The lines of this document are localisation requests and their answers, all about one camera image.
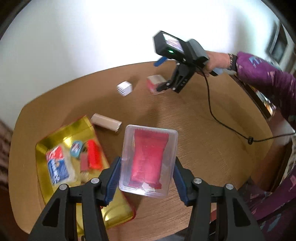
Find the purple sleeved right forearm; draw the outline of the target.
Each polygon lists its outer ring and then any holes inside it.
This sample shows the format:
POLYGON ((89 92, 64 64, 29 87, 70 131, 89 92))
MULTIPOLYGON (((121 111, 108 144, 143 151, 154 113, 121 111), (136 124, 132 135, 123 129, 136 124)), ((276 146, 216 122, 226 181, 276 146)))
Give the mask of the purple sleeved right forearm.
POLYGON ((237 53, 236 70, 240 80, 263 93, 295 128, 295 77, 292 74, 244 52, 237 53))

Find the person's right hand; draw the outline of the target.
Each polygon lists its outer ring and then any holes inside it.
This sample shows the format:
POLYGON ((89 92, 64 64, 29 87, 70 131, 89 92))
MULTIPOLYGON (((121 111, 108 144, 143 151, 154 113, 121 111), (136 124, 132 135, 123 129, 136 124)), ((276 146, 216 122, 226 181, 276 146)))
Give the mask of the person's right hand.
POLYGON ((212 51, 206 51, 206 53, 209 61, 206 63, 202 71, 197 71, 197 74, 202 76, 205 74, 205 76, 208 77, 215 68, 229 69, 231 67, 232 60, 229 54, 212 51))

